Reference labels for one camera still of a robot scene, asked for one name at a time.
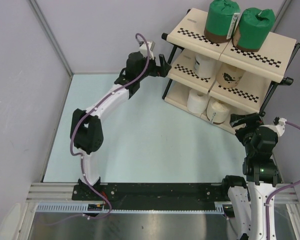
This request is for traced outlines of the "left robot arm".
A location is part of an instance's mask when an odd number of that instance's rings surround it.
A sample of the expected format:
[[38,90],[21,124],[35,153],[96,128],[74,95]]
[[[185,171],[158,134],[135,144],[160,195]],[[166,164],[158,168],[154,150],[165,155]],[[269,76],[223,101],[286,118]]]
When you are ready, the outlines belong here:
[[132,52],[128,55],[126,66],[106,95],[92,106],[82,110],[76,109],[72,114],[70,128],[70,153],[80,156],[81,181],[86,185],[83,194],[90,200],[100,196],[101,188],[96,184],[100,174],[94,166],[93,153],[97,152],[104,142],[102,123],[121,104],[129,100],[140,88],[140,82],[148,76],[163,77],[172,68],[172,57],[165,59],[159,55],[160,65],[156,59]]

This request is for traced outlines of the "cream paper roll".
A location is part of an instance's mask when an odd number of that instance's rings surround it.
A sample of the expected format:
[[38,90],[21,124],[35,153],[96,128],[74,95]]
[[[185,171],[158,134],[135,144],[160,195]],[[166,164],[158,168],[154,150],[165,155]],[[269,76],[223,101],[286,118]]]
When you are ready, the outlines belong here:
[[231,106],[213,97],[209,99],[206,108],[206,117],[212,124],[222,124],[230,114]]

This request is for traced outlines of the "beige three-tier shelf rack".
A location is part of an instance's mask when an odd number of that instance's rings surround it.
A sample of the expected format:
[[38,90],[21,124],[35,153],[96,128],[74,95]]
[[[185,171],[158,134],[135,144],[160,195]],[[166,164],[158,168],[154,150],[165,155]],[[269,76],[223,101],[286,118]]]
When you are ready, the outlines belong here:
[[293,38],[269,33],[257,52],[243,51],[231,41],[215,43],[205,34],[208,13],[192,8],[162,39],[180,49],[171,54],[171,69],[163,99],[229,132],[234,114],[265,115],[265,108],[285,76],[300,44]]

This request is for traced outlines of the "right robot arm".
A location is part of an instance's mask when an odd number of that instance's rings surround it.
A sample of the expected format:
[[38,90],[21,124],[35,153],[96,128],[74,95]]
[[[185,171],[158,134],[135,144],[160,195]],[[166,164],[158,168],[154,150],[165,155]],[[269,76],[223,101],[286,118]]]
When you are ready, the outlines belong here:
[[273,149],[286,128],[284,118],[264,124],[258,113],[232,113],[229,124],[245,148],[243,176],[226,175],[221,196],[231,201],[239,240],[275,240],[275,191],[279,170],[272,159]]

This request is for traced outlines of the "brown paper roll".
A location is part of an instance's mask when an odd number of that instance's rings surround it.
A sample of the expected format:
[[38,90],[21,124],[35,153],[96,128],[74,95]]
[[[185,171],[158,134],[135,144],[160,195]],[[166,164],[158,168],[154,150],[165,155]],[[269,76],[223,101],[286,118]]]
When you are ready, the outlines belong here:
[[239,67],[222,63],[215,79],[221,87],[227,89],[234,88],[238,85],[245,72],[245,70]]

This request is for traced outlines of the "unwrapped white paper roll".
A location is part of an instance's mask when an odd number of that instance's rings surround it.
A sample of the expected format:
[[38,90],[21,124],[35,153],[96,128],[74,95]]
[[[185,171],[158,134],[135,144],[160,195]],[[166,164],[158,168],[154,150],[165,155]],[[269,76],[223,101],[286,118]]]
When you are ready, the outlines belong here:
[[210,97],[207,94],[192,88],[187,99],[187,109],[193,114],[202,114],[206,110],[209,100]]

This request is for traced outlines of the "green roll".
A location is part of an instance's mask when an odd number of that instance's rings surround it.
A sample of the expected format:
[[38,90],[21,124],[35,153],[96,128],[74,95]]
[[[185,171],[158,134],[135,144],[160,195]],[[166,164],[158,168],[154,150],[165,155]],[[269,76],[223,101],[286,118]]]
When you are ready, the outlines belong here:
[[250,7],[243,11],[232,44],[245,52],[258,52],[275,23],[272,9]]
[[233,37],[240,7],[232,0],[213,0],[208,9],[204,36],[215,44],[229,42]]

